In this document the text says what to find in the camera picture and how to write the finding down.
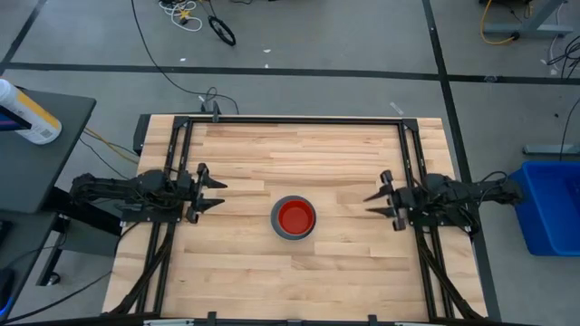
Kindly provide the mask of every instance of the tangled cables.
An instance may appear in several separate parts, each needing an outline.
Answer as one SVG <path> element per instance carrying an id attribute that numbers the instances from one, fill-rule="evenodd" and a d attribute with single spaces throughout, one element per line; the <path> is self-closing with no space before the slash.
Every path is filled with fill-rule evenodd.
<path id="1" fill-rule="evenodd" d="M 580 54 L 578 54 L 577 56 L 573 56 L 575 52 L 580 50 L 580 41 L 578 41 L 579 39 L 580 36 L 577 36 L 574 40 L 570 41 L 570 43 L 565 47 L 564 53 L 562 55 L 557 56 L 556 58 L 546 63 L 547 65 L 554 65 L 557 67 L 556 64 L 558 62 L 564 61 L 564 64 L 562 64 L 562 70 L 560 71 L 561 79 L 564 79 L 564 71 L 566 70 L 566 68 L 569 69 L 570 72 L 567 74 L 565 78 L 569 79 L 570 76 L 572 75 L 572 72 L 574 72 L 574 70 L 576 69 L 576 66 L 580 63 Z"/>
<path id="2" fill-rule="evenodd" d="M 203 27 L 201 19 L 189 15 L 192 10 L 194 10 L 198 5 L 195 1 L 183 1 L 181 3 L 171 3 L 170 5 L 164 5 L 163 2 L 159 1 L 159 6 L 163 8 L 165 14 L 171 18 L 171 22 L 177 27 L 186 30 L 188 32 L 198 32 Z M 195 20 L 199 23 L 198 28 L 187 28 L 185 24 L 190 21 Z"/>

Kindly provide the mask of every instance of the metal table leg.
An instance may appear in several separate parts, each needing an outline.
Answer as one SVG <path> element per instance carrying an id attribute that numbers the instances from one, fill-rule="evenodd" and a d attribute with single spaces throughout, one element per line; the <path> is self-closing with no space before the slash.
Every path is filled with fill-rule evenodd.
<path id="1" fill-rule="evenodd" d="M 580 144 L 562 145 L 525 145 L 523 152 L 526 155 L 560 155 L 562 156 L 580 155 Z"/>
<path id="2" fill-rule="evenodd" d="M 574 31 L 571 26 L 543 24 L 562 2 L 563 0 L 549 0 L 537 8 L 534 15 L 522 24 L 485 24 L 483 33 L 511 35 L 518 32 L 520 37 L 538 38 L 570 34 Z"/>

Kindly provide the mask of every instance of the blue plastic container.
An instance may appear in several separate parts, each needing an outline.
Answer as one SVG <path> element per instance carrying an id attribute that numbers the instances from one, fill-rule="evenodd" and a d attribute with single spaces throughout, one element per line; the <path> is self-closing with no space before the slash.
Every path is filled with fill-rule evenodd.
<path id="1" fill-rule="evenodd" d="M 526 162 L 511 177 L 525 196 L 516 212 L 529 252 L 580 256 L 580 163 Z"/>

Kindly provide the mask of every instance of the concrete floor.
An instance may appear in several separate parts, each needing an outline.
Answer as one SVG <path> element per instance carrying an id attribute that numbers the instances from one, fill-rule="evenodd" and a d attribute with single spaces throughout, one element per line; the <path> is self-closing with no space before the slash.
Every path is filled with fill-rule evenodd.
<path id="1" fill-rule="evenodd" d="M 10 48 L 36 2 L 0 1 L 0 57 Z M 196 34 L 181 31 L 170 24 L 154 0 L 135 2 L 145 38 L 160 65 L 438 71 L 421 0 L 255 0 L 252 5 L 215 0 L 220 18 L 237 34 L 235 48 L 221 43 L 207 26 Z M 546 58 L 550 40 L 486 45 L 479 39 L 483 7 L 477 0 L 431 2 L 448 73 L 554 78 L 540 62 Z M 521 17 L 523 7 L 516 9 Z M 194 14 L 205 21 L 200 8 Z M 580 32 L 580 21 L 574 19 L 579 15 L 580 3 L 571 2 L 563 8 L 560 21 Z M 514 19 L 503 6 L 494 5 L 489 11 L 490 22 Z M 576 35 L 558 42 L 555 53 L 561 53 L 567 40 Z M 48 0 L 12 62 L 151 66 L 128 0 Z M 131 145 L 141 113 L 195 111 L 200 104 L 197 96 L 174 88 L 158 73 L 8 69 L 4 76 L 29 89 L 97 99 L 89 126 L 126 146 Z M 242 114 L 398 116 L 389 105 L 394 102 L 408 117 L 443 118 L 452 147 L 438 81 L 185 73 L 170 77 L 196 91 L 216 86 L 236 99 Z M 558 143 L 566 114 L 580 96 L 578 86 L 453 82 L 451 89 L 473 179 L 493 170 L 517 170 L 530 159 L 521 154 L 527 143 Z M 233 112 L 231 102 L 222 101 L 220 106 L 224 112 Z M 580 137 L 578 123 L 573 118 L 569 139 Z M 133 165 L 101 144 L 86 141 L 121 173 L 135 173 Z M 454 164 L 459 174 L 455 158 Z M 115 177 L 79 144 L 57 185 L 68 188 L 74 177 L 85 172 Z M 484 204 L 481 218 L 502 320 L 576 324 L 580 260 L 529 254 L 515 212 L 509 207 Z M 30 280 L 35 280 L 43 263 L 44 255 Z M 47 288 L 30 282 L 12 316 L 78 289 L 111 265 L 111 258 L 65 252 L 56 267 L 63 282 Z M 105 291 L 106 280 L 24 321 L 96 315 Z"/>

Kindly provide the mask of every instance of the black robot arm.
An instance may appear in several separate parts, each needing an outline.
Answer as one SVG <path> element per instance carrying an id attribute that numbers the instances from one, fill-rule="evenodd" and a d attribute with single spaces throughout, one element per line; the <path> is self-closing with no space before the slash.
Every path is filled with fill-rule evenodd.
<path id="1" fill-rule="evenodd" d="M 507 177 L 498 180 L 466 183 L 452 180 L 441 174 L 428 174 L 423 184 L 414 187 L 394 189 L 390 170 L 381 173 L 383 186 L 379 192 L 365 201 L 388 197 L 387 207 L 370 208 L 369 211 L 394 218 L 395 231 L 406 228 L 400 209 L 407 209 L 409 222 L 413 225 L 456 225 L 471 227 L 471 233 L 478 231 L 466 204 L 495 201 L 514 205 L 522 199 L 522 192 L 516 181 Z"/>
<path id="2" fill-rule="evenodd" d="M 96 199 L 121 199 L 125 202 L 123 216 L 128 221 L 160 221 L 173 218 L 179 221 L 185 202 L 191 202 L 186 218 L 190 223 L 198 222 L 198 213 L 204 213 L 223 199 L 204 198 L 202 189 L 225 188 L 227 185 L 209 176 L 206 164 L 198 165 L 198 181 L 187 171 L 171 180 L 162 170 L 149 170 L 129 180 L 98 178 L 84 174 L 72 182 L 71 196 L 77 204 Z"/>

